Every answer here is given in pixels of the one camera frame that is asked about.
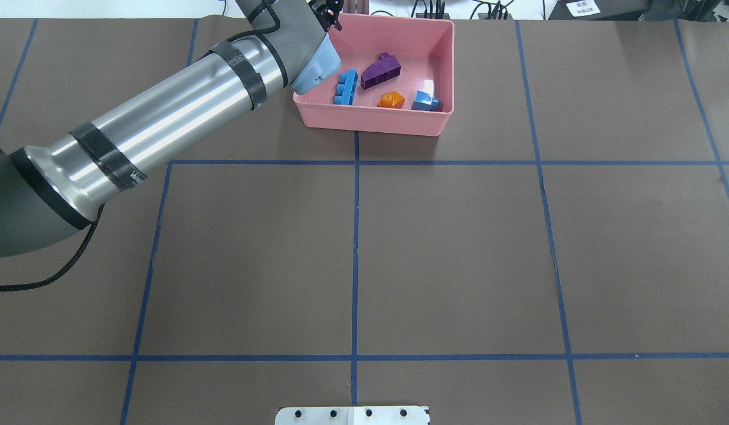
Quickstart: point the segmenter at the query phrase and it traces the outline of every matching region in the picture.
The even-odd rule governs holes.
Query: purple block
[[[381,53],[377,62],[367,67],[362,73],[361,86],[362,89],[369,89],[399,75],[401,75],[401,64],[398,59],[392,54]]]

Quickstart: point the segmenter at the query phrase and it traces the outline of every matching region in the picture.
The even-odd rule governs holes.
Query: black tape band
[[[249,64],[248,59],[229,41],[220,41],[218,44],[210,48],[210,51],[220,55],[225,63],[234,70],[238,78],[240,78],[243,87],[249,93],[251,99],[251,110],[260,107],[267,100],[267,89],[254,67]]]
[[[131,164],[126,155],[92,123],[84,123],[70,132],[86,154],[121,191],[135,188],[146,180],[146,175]]]
[[[277,53],[275,46],[273,46],[272,43],[270,43],[270,40],[268,40],[263,34],[257,34],[257,38],[259,38],[259,40],[267,46],[267,50],[269,50],[270,53],[272,53],[272,57],[275,58],[277,67],[280,69],[280,75],[283,76],[283,88],[285,89],[288,87],[288,73],[286,72],[286,66],[283,65],[283,60],[280,59],[280,54]]]
[[[256,8],[254,8],[253,11],[249,13],[249,15],[246,17],[248,19],[249,24],[254,22],[254,19],[257,19],[259,14],[264,12],[267,9],[267,5],[273,5],[277,0],[269,0],[268,2],[259,2]]]
[[[21,173],[26,183],[31,186],[41,200],[57,213],[57,215],[62,217],[63,220],[67,221],[69,225],[81,230],[91,224],[91,221],[86,220],[86,217],[74,210],[68,202],[65,202],[65,199],[59,193],[54,191],[48,181],[33,165],[33,162],[31,162],[24,149],[11,153],[10,159],[13,161],[15,169]]]

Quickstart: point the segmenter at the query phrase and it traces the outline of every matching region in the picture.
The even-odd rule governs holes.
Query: white plate with holes
[[[332,406],[282,408],[275,425],[429,425],[424,406]]]

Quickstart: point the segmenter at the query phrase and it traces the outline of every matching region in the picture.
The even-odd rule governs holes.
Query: white label
[[[594,0],[579,0],[579,2],[566,3],[566,7],[569,8],[571,15],[577,16],[588,16],[599,14],[600,9]]]

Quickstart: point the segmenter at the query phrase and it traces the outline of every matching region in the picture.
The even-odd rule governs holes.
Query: orange block
[[[398,91],[391,91],[390,93],[383,94],[380,97],[380,102],[377,103],[378,107],[395,107],[400,108],[404,105],[406,99]]]

